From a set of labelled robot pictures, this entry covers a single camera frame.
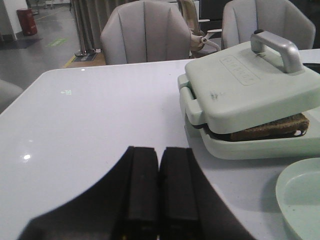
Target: gray floor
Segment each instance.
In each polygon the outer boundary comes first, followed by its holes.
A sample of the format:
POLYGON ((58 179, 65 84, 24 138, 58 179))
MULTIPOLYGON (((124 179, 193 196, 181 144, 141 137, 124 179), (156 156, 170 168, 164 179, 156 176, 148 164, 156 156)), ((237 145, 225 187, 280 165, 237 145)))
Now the gray floor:
POLYGON ((34 15, 37 34, 24 39, 41 39, 28 48, 0 50, 0 79, 26 89, 42 73, 62 68, 77 52, 79 40, 73 10, 69 5, 54 9, 40 7, 34 15), (57 39, 66 39, 60 45, 49 44, 57 39))

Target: office chair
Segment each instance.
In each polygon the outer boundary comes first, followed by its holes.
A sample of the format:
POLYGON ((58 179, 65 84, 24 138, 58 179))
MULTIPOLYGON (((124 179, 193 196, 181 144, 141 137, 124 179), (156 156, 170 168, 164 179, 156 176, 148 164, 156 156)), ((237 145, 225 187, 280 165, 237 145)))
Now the office chair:
POLYGON ((207 34, 200 30, 199 18, 197 16, 196 6, 193 0, 177 0, 181 14, 191 31, 190 51, 195 58, 200 58, 217 51, 220 46, 211 41, 210 38, 215 33, 221 32, 221 29, 208 30, 207 34))
POLYGON ((178 8, 139 0, 116 7, 101 36, 107 65, 189 58, 190 31, 178 8))
POLYGON ((315 25, 289 0, 232 0, 223 10, 221 48, 250 40, 262 29, 292 41, 299 50, 311 49, 315 25))
POLYGON ((0 113, 2 113, 21 93, 22 88, 0 79, 0 113))

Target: bread slice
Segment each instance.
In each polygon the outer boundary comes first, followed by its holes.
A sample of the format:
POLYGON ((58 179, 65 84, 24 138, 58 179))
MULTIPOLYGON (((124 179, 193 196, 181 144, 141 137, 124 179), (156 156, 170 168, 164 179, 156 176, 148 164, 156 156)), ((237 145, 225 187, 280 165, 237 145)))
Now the bread slice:
POLYGON ((298 113, 242 131, 229 134, 213 133, 213 136, 231 142, 291 138, 303 136, 306 134, 308 127, 309 120, 302 113, 298 113))

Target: gray curtain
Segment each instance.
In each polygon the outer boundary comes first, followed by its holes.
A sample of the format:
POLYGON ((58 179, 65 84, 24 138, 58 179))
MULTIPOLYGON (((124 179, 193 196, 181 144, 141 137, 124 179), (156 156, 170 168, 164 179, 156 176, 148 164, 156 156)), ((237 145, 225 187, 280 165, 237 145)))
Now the gray curtain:
POLYGON ((73 0, 78 2, 78 8, 74 10, 81 17, 79 26, 83 32, 79 37, 83 38, 85 47, 100 49, 100 34, 104 29, 112 11, 119 5, 135 0, 73 0))

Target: green floor marking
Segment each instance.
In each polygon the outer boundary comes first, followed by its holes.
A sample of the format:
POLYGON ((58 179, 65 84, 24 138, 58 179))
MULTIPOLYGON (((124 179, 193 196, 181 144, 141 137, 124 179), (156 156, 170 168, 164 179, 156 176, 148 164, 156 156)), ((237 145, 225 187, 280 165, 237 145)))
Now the green floor marking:
POLYGON ((49 47, 56 47, 56 46, 60 46, 61 44, 63 44, 64 42, 67 41, 67 38, 57 38, 56 40, 50 42, 48 44, 49 47))

